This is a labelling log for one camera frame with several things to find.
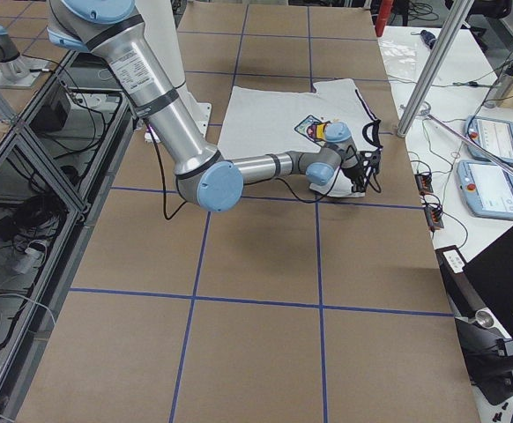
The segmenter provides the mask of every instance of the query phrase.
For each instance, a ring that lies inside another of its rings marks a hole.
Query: blue tape line
[[[0,19],[15,19],[15,18],[21,18],[21,16],[0,16]],[[24,16],[22,19],[48,20],[48,18],[40,18],[38,16]]]
[[[304,302],[286,302],[286,301],[268,301],[268,300],[249,300],[244,298],[225,298],[212,296],[197,296],[197,301],[226,302],[233,304],[254,304],[258,306],[280,306],[292,308],[319,308],[316,304],[306,304]]]
[[[170,409],[170,416],[168,423],[173,423],[175,420],[176,405],[178,403],[178,394],[180,392],[180,382],[182,380],[182,371],[184,369],[184,361],[186,360],[186,350],[188,348],[188,340],[190,337],[190,328],[192,325],[192,316],[194,315],[194,306],[196,304],[197,285],[202,273],[202,263],[204,262],[205,244],[207,242],[207,234],[210,229],[211,213],[207,213],[205,217],[204,237],[202,238],[202,247],[200,248],[200,257],[197,261],[196,279],[194,281],[194,289],[192,291],[192,300],[190,302],[190,311],[188,312],[188,322],[186,323],[186,331],[184,332],[184,340],[182,342],[182,352],[180,354],[180,364],[178,365],[178,373],[176,375],[175,393],[172,399],[172,408]]]
[[[135,192],[152,192],[155,194],[162,194],[162,189],[151,189],[151,188],[134,188],[134,187],[111,187],[116,191],[135,191]],[[178,194],[178,191],[167,189],[167,194]],[[283,198],[283,197],[255,197],[255,196],[241,196],[241,198],[247,200],[267,200],[267,201],[281,201],[288,203],[299,203],[300,200],[297,198]],[[321,200],[319,204],[327,205],[356,205],[358,207],[378,207],[383,209],[406,209],[406,210],[423,210],[420,205],[404,205],[404,204],[377,204],[377,203],[354,203],[352,201],[337,201],[333,203],[330,200]]]
[[[297,38],[301,40],[336,40],[336,41],[375,41],[377,40],[373,38],[352,38],[352,37],[313,37],[311,33],[309,35],[278,35],[272,33],[244,33],[244,28],[241,33],[221,33],[221,32],[205,32],[205,31],[177,31],[178,33],[192,33],[192,34],[201,34],[201,35],[246,35],[248,37],[268,37],[268,38]]]
[[[133,187],[112,187],[111,189],[116,191],[136,191],[136,192],[153,192],[156,194],[162,194],[162,189],[151,189],[151,188],[133,188]],[[178,194],[178,191],[167,189],[167,194]]]
[[[415,310],[396,310],[392,308],[366,308],[366,307],[347,307],[347,306],[323,306],[328,310],[357,311],[361,313],[382,313],[386,315],[425,315],[432,317],[454,317],[452,313],[443,313],[439,311],[415,311]]]
[[[31,42],[29,43],[29,45],[28,45],[28,46],[26,47],[26,49],[24,50],[24,54],[25,54],[25,53],[27,53],[27,51],[28,51],[31,47],[33,47],[33,45],[35,44],[35,42],[36,42],[36,41],[38,41],[38,40],[40,39],[39,37],[41,37],[41,36],[43,35],[43,33],[44,33],[44,32],[46,32],[46,31],[47,31],[47,27],[45,26],[45,27],[44,27],[43,29],[41,29],[41,31],[37,34],[37,38],[35,38],[33,41],[31,41]]]
[[[316,208],[316,253],[317,253],[317,291],[319,296],[319,337],[321,344],[321,382],[323,392],[323,423],[329,422],[329,406],[327,401],[327,365],[325,354],[325,321],[323,315],[323,272],[321,261],[321,227],[319,219],[319,204]]]
[[[26,12],[26,10],[27,10],[27,9],[29,9],[29,7],[30,7],[32,4],[33,4],[33,2],[27,2],[27,6],[24,8],[24,10],[23,10],[23,11],[21,11],[21,12],[18,14],[18,16],[16,16],[16,17],[13,19],[13,21],[12,21],[12,22],[10,22],[10,23],[8,24],[8,26],[6,27],[6,29],[8,29],[8,28],[9,28],[10,26],[12,26],[15,22],[17,22],[17,21],[18,21],[18,19],[21,17],[21,15],[23,15],[23,14]]]
[[[227,298],[227,297],[212,297],[209,295],[204,296],[193,296],[179,293],[152,293],[148,291],[124,291],[117,289],[103,289],[103,288],[86,288],[86,287],[72,287],[69,291],[74,293],[103,293],[107,295],[129,295],[138,297],[159,297],[169,298],[177,300],[196,300],[196,301],[209,301],[209,302],[225,302],[233,304],[255,304],[261,306],[278,306],[278,307],[289,307],[289,308],[317,308],[318,304],[308,304],[305,302],[290,302],[290,301],[268,301],[268,300],[251,300],[244,298]],[[438,317],[452,317],[453,314],[433,312],[433,311],[417,311],[417,310],[398,310],[392,308],[364,308],[364,307],[351,307],[351,306],[333,306],[323,304],[323,309],[329,310],[341,310],[341,311],[355,311],[362,313],[384,313],[389,315],[428,315]]]
[[[211,71],[211,70],[185,70],[184,73],[198,73],[202,75],[229,75],[229,76],[238,76],[238,77],[267,77],[267,78],[305,78],[309,79],[309,76],[302,75],[276,75],[276,74],[266,74],[266,73],[244,73],[244,72],[220,72],[220,71]],[[341,79],[340,77],[314,77],[316,81],[332,81],[334,79]],[[360,82],[388,82],[388,79],[378,79],[378,78],[352,78],[353,81]]]
[[[313,63],[311,62],[311,19],[309,17],[309,6],[307,10],[308,14],[308,54],[309,54],[309,92],[313,92]]]
[[[374,204],[374,203],[353,203],[351,201],[320,201],[321,204],[329,205],[358,205],[359,207],[379,207],[382,209],[406,209],[406,210],[423,210],[420,205],[402,205],[402,204]]]
[[[237,57],[235,58],[235,68],[233,71],[233,81],[231,83],[232,90],[235,86],[235,80],[237,79],[237,71],[239,70],[239,59],[241,58],[242,39],[244,38],[245,27],[247,26],[247,19],[249,17],[249,7],[250,4],[247,4],[247,8],[245,9],[245,18],[242,21],[241,38],[239,39],[239,48],[237,49]]]
[[[149,293],[143,291],[122,291],[118,289],[101,289],[101,288],[77,288],[72,287],[70,289],[72,293],[107,293],[111,295],[129,295],[137,297],[159,297],[159,298],[172,298],[179,300],[191,300],[191,295],[179,294],[179,293]]]

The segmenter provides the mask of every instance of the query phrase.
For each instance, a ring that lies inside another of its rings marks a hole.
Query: label
[[[133,94],[154,81],[151,70],[135,51],[130,51],[109,65],[128,94]]]
[[[462,260],[462,258],[455,249],[445,251],[442,253],[442,255],[444,256],[444,258],[446,258],[452,271],[454,271],[455,273],[463,272],[465,262]]]

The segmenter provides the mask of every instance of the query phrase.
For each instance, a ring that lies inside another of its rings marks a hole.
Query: screwdriver
[[[420,35],[425,45],[429,47],[430,50],[432,50],[433,46],[436,43],[436,37],[429,31],[426,31],[424,29],[421,31]]]

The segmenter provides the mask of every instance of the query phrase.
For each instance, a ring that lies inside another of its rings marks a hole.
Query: cardboard surface
[[[16,421],[165,420],[189,306],[177,299],[70,293]]]
[[[293,8],[188,4],[182,56],[190,90],[213,104],[212,142],[233,84],[365,78],[375,113],[397,121],[369,15]],[[478,421],[401,140],[383,135],[380,196],[301,204],[265,182],[230,212],[189,204],[166,222],[142,135],[18,421]],[[314,198],[305,178],[290,185]]]

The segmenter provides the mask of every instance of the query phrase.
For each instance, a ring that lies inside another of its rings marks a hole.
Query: sticker
[[[325,142],[323,132],[328,123],[331,122],[322,122],[315,116],[309,115],[303,121],[298,123],[294,130],[312,143],[323,145]]]
[[[133,94],[154,82],[151,70],[135,51],[130,51],[109,65],[128,94]]]
[[[452,271],[455,273],[462,273],[464,271],[465,262],[455,249],[444,251],[442,255],[449,262]]]

